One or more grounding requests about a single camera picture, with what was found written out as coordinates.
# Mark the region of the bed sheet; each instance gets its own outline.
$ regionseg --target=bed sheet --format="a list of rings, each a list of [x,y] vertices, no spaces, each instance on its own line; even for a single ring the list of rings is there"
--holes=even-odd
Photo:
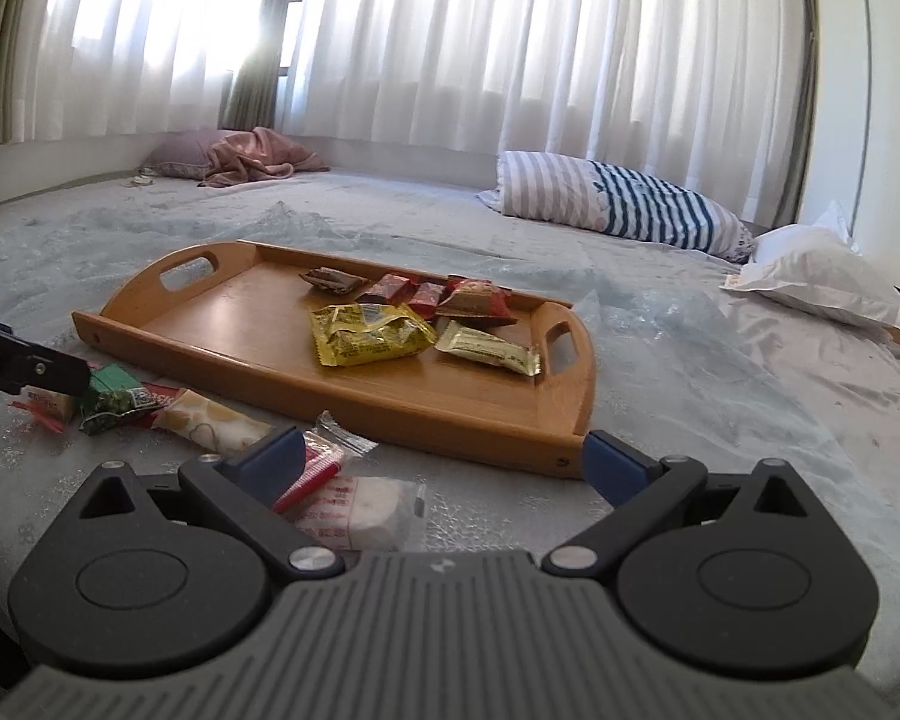
[[[696,454],[720,470],[748,469],[761,452],[789,456],[781,438],[799,439],[806,454],[797,467],[810,469],[882,577],[884,604],[861,671],[885,690],[900,680],[900,358],[884,343],[764,298],[723,293],[734,266],[700,252],[504,218],[468,190],[338,172],[226,190],[110,181],[2,206],[0,319],[34,341],[77,348],[72,309],[97,310],[122,280],[170,250],[235,237],[309,242],[395,265],[439,263],[556,295],[570,288],[600,349],[595,426],[650,454]],[[717,392],[715,376],[716,400],[689,396]],[[788,428],[754,435],[752,408],[768,399]],[[154,472],[192,452],[183,440],[134,429],[92,444],[51,437],[7,410],[6,400],[0,396],[4,623],[13,571],[96,461],[119,457]],[[607,511],[583,483],[399,447],[384,447],[370,472],[427,482],[432,549],[519,545],[539,556]],[[854,517],[857,509],[864,515]]]

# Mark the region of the ridged surface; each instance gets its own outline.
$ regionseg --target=ridged surface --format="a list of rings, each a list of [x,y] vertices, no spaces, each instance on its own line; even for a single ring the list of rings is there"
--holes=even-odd
[[[367,554],[289,587],[239,647],[158,680],[37,669],[1,704],[29,720],[543,718],[876,720],[850,670],[789,685],[709,677],[639,640],[592,581],[521,552]]]

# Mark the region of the striped blanket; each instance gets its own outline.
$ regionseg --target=striped blanket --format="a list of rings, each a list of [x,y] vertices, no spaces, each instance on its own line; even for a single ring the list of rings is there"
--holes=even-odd
[[[754,237],[739,218],[696,191],[562,154],[504,151],[497,188],[478,196],[508,217],[696,248],[732,263],[745,262],[754,249]]]

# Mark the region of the screw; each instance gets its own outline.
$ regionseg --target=screw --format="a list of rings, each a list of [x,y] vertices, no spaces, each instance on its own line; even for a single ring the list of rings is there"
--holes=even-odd
[[[326,547],[300,547],[290,552],[290,565],[298,571],[322,571],[337,561]]]
[[[596,565],[597,553],[589,547],[569,544],[565,547],[557,547],[550,552],[550,562],[557,568],[581,570]]]

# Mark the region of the pink blanket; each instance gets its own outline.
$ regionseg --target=pink blanket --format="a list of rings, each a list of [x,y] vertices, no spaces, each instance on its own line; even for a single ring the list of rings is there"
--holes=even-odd
[[[230,187],[289,178],[298,170],[330,170],[307,146],[266,127],[227,135],[210,146],[207,156],[210,169],[200,186]]]

